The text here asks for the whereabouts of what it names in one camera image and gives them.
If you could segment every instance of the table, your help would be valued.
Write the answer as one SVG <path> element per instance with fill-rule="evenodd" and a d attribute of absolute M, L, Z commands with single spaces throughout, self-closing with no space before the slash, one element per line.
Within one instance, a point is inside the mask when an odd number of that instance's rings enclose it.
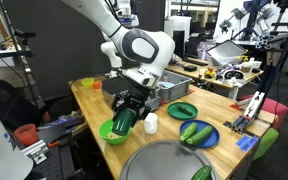
<path fill-rule="evenodd" d="M 204 61 L 204 60 L 197 60 L 197 59 L 193 59 L 193 58 L 189 58 L 189 59 L 207 63 L 207 61 Z M 229 90 L 228 97 L 231 98 L 231 99 L 234 99 L 234 100 L 236 99 L 239 87 L 232 86 L 232 85 L 229 85 L 229 84 L 224 84 L 222 81 L 214 80 L 214 79 L 208 79 L 208 78 L 204 77 L 204 72 L 207 71 L 208 66 L 198 66 L 198 65 L 195 65 L 195 64 L 192 64 L 192 63 L 189 63 L 189 62 L 185 62 L 185 61 L 181 61 L 181 60 L 178 60 L 178 61 L 180 61 L 185 66 L 186 65 L 197 66 L 197 71 L 194 71 L 194 72 L 184 71 L 184 69 L 182 67 L 172 66 L 172 65 L 169 65 L 166 68 L 166 70 L 169 70 L 169 71 L 172 71 L 172 72 L 175 72 L 175 73 L 178 73 L 178 74 L 182 74 L 182 75 L 190 77 L 190 78 L 192 78 L 194 80 L 199 79 L 199 80 L 202 80 L 202 81 L 207 81 L 207 82 L 212 83 L 213 85 L 219 86 L 219 87 L 224 88 L 224 89 L 228 89 Z M 250 82 L 253 79 L 257 78 L 261 74 L 263 74 L 263 71 L 260 71 L 259 73 L 247 73 L 247 74 L 244 74 L 245 81 L 246 82 Z"/>
<path fill-rule="evenodd" d="M 104 101 L 101 89 L 84 87 L 80 81 L 76 81 L 71 86 L 71 90 L 115 179 L 119 179 L 124 163 L 140 147 L 158 140 L 178 140 L 179 138 L 179 127 L 183 121 L 175 120 L 167 114 L 167 108 L 171 104 L 168 103 L 155 111 L 159 117 L 158 131 L 155 134 L 146 134 L 143 128 L 143 121 L 140 121 L 134 126 L 129 138 L 123 144 L 107 144 L 100 137 L 98 130 L 103 122 L 113 117 L 113 113 Z M 235 102 L 232 99 L 195 86 L 190 86 L 190 90 L 194 92 L 173 102 L 192 103 L 199 110 L 196 119 L 207 121 L 218 129 L 221 136 L 219 143 L 215 147 L 201 149 L 201 151 L 213 163 L 220 179 L 228 179 L 233 172 L 239 171 L 239 168 L 242 168 L 243 161 L 255 152 L 255 147 L 248 152 L 241 151 L 235 143 L 242 135 L 231 131 L 223 125 L 225 121 L 235 121 L 243 112 L 230 107 Z M 272 123 L 274 115 L 262 111 L 259 118 Z M 262 137 L 269 127 L 270 124 L 255 120 L 247 130 Z"/>

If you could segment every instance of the cucumber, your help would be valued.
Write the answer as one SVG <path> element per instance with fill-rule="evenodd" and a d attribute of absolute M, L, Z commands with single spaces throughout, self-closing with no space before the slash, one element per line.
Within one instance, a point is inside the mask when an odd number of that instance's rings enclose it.
<path fill-rule="evenodd" d="M 191 180 L 209 180 L 212 173 L 212 167 L 209 165 L 203 166 L 201 169 L 196 171 Z"/>
<path fill-rule="evenodd" d="M 187 108 L 184 107 L 184 106 L 177 105 L 176 107 L 177 107 L 177 110 L 181 111 L 182 113 L 185 113 L 185 114 L 190 115 L 190 116 L 193 115 L 193 112 L 190 111 L 189 109 L 187 109 Z"/>
<path fill-rule="evenodd" d="M 213 132 L 213 126 L 205 126 L 201 131 L 195 133 L 190 138 L 186 139 L 186 143 L 189 145 L 197 145 L 198 143 L 202 142 L 203 140 L 210 137 Z"/>
<path fill-rule="evenodd" d="M 180 141 L 185 142 L 185 140 L 189 137 L 191 137 L 193 134 L 196 133 L 197 130 L 197 123 L 193 122 L 190 125 L 188 125 L 184 131 L 182 132 L 180 136 Z"/>

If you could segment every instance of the wooden workbench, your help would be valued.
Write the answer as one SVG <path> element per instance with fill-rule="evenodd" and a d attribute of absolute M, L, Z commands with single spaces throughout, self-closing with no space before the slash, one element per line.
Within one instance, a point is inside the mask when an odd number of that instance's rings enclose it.
<path fill-rule="evenodd" d="M 190 60 L 195 60 L 195 61 L 200 61 L 200 62 L 203 62 L 203 63 L 207 63 L 207 61 L 204 61 L 204 60 L 198 60 L 198 59 L 192 59 L 192 58 L 189 58 L 189 59 Z M 234 99 L 234 100 L 236 99 L 236 96 L 237 96 L 237 93 L 238 93 L 238 89 L 239 89 L 237 86 L 232 86 L 232 85 L 229 85 L 229 84 L 225 84 L 225 83 L 223 83 L 222 81 L 219 81 L 219 80 L 208 79 L 208 78 L 204 77 L 204 73 L 207 71 L 208 66 L 199 66 L 199 65 L 195 65 L 195 64 L 192 64 L 192 63 L 189 63 L 189 62 L 185 62 L 185 61 L 182 61 L 182 60 L 179 60 L 179 59 L 177 61 L 182 63 L 184 66 L 187 66 L 187 65 L 197 66 L 197 71 L 194 71 L 194 72 L 184 71 L 184 69 L 182 67 L 173 66 L 173 65 L 169 65 L 166 68 L 166 70 L 169 70 L 169 71 L 172 71 L 172 72 L 175 72 L 175 73 L 178 73 L 178 74 L 182 74 L 182 75 L 190 77 L 190 78 L 192 78 L 194 80 L 200 79 L 202 81 L 208 81 L 208 82 L 212 83 L 215 86 L 219 86 L 221 88 L 228 89 L 229 90 L 228 97 L 230 99 Z M 247 74 L 244 74 L 245 81 L 246 82 L 250 82 L 253 79 L 257 78 L 262 73 L 263 73 L 263 71 L 260 71 L 259 73 L 247 73 Z"/>
<path fill-rule="evenodd" d="M 242 112 L 230 107 L 235 102 L 231 99 L 194 86 L 190 86 L 190 89 L 194 92 L 173 102 L 183 101 L 195 105 L 199 111 L 195 119 L 207 121 L 219 131 L 219 143 L 212 148 L 201 149 L 201 151 L 213 163 L 220 179 L 227 179 L 252 152 L 252 149 L 248 152 L 241 151 L 235 143 L 242 135 L 232 132 L 223 125 L 225 121 L 235 121 Z M 157 133 L 153 135 L 146 134 L 143 121 L 140 121 L 134 126 L 129 138 L 123 144 L 107 144 L 100 137 L 98 130 L 103 122 L 113 117 L 113 113 L 104 101 L 101 89 L 83 87 L 80 81 L 76 81 L 71 86 L 71 90 L 115 179 L 119 179 L 125 162 L 140 147 L 158 140 L 178 140 L 179 138 L 179 128 L 183 121 L 176 120 L 168 115 L 167 108 L 171 104 L 169 103 L 155 111 L 158 115 Z M 260 118 L 273 122 L 274 115 L 261 112 Z M 269 124 L 255 120 L 248 127 L 248 131 L 262 137 L 269 127 Z"/>

